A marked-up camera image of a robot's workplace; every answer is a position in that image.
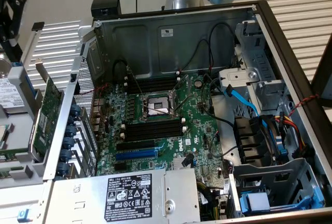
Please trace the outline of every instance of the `pcie slot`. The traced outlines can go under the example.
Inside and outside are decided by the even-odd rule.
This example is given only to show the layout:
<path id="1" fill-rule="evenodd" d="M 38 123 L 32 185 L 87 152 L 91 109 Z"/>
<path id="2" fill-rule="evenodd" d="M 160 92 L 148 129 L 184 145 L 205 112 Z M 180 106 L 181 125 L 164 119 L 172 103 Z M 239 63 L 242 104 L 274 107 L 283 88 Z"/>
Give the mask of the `pcie slot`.
<path id="1" fill-rule="evenodd" d="M 116 149 L 118 151 L 121 150 L 140 150 L 140 149 L 147 149 L 147 148 L 154 148 L 155 141 L 141 141 L 141 142 L 129 142 L 129 143 L 120 143 L 116 145 Z"/>
<path id="2" fill-rule="evenodd" d="M 126 126 L 126 142 L 182 136 L 180 120 L 167 120 Z"/>
<path id="3" fill-rule="evenodd" d="M 177 81 L 175 77 L 168 77 L 138 80 L 137 83 L 140 85 L 143 93 L 150 93 L 172 90 Z M 140 93 L 140 90 L 134 80 L 129 81 L 127 92 L 129 94 Z"/>
<path id="4" fill-rule="evenodd" d="M 138 151 L 131 151 L 131 152 L 124 152 L 124 153 L 117 153 L 115 155 L 116 161 L 121 160 L 128 160 L 128 159 L 137 159 L 137 158 L 151 158 L 157 157 L 158 151 L 155 149 L 148 149 L 148 150 L 138 150 Z"/>

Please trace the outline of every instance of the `warning label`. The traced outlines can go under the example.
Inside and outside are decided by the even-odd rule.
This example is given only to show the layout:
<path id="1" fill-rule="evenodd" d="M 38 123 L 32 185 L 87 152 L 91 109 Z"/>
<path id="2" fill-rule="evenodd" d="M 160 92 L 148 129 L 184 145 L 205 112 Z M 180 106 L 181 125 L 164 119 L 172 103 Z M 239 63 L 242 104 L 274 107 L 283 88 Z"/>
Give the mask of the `warning label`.
<path id="1" fill-rule="evenodd" d="M 3 108 L 24 106 L 16 87 L 8 79 L 0 79 L 0 105 Z"/>
<path id="2" fill-rule="evenodd" d="M 108 179 L 107 222 L 152 217 L 152 174 Z"/>

